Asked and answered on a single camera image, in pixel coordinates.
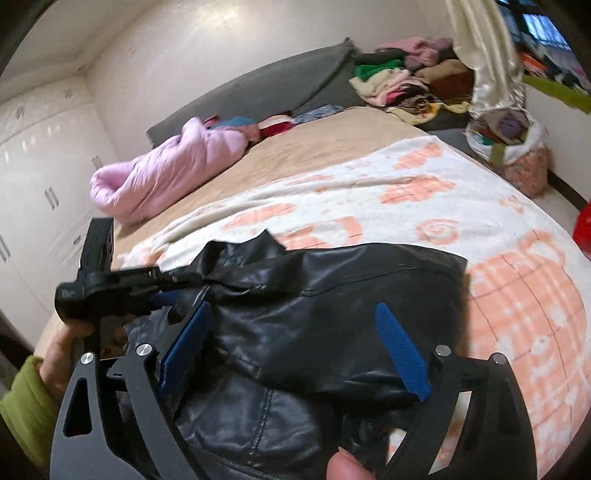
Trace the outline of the green left sleeve forearm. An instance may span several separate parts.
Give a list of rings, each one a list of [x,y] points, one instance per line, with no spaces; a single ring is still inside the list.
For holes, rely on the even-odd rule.
[[[1,445],[20,468],[46,479],[59,405],[41,381],[41,363],[29,356],[1,399]]]

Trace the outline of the person's left hand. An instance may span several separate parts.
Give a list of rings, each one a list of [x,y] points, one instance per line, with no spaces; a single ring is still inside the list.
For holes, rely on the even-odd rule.
[[[49,396],[60,404],[73,371],[73,350],[78,340],[83,340],[94,331],[90,323],[71,321],[56,333],[46,355],[38,367],[40,380]]]

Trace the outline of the person's right hand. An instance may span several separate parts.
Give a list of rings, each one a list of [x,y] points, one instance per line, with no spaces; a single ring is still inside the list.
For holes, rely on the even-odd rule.
[[[363,467],[355,456],[342,447],[339,447],[339,450],[329,459],[325,475],[327,480],[374,480],[374,478],[375,476]]]

